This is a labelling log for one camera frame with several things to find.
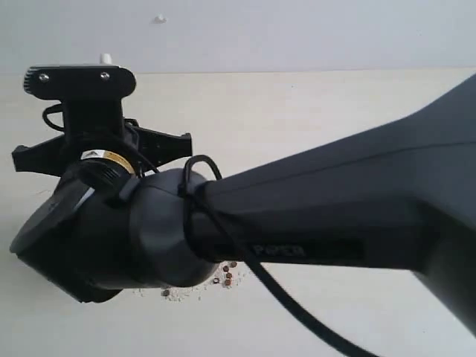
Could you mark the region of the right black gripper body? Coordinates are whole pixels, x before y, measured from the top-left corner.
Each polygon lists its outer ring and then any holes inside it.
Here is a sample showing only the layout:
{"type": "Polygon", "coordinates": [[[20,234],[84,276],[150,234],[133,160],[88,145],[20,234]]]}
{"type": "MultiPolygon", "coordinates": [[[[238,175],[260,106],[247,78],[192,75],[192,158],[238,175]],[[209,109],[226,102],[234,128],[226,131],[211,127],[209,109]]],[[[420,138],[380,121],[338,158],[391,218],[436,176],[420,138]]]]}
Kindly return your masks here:
{"type": "Polygon", "coordinates": [[[192,155],[192,137],[156,132],[125,118],[119,101],[58,100],[42,112],[42,119],[60,134],[32,147],[12,151],[19,173],[62,177],[73,171],[89,150],[119,155],[133,173],[192,155]]]}

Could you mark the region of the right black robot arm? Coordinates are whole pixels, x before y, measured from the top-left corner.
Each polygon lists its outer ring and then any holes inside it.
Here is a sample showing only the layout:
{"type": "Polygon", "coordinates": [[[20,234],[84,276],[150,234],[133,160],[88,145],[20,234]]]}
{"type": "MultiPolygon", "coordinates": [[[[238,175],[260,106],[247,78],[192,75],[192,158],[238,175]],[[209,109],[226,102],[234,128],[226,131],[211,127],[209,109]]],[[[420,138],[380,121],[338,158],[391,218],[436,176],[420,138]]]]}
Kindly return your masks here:
{"type": "Polygon", "coordinates": [[[190,287],[226,260],[412,271],[475,330],[475,79],[418,112],[235,176],[193,171],[189,135],[122,115],[119,68],[31,68],[63,133],[12,153],[59,178],[10,250],[81,302],[190,287]]]}

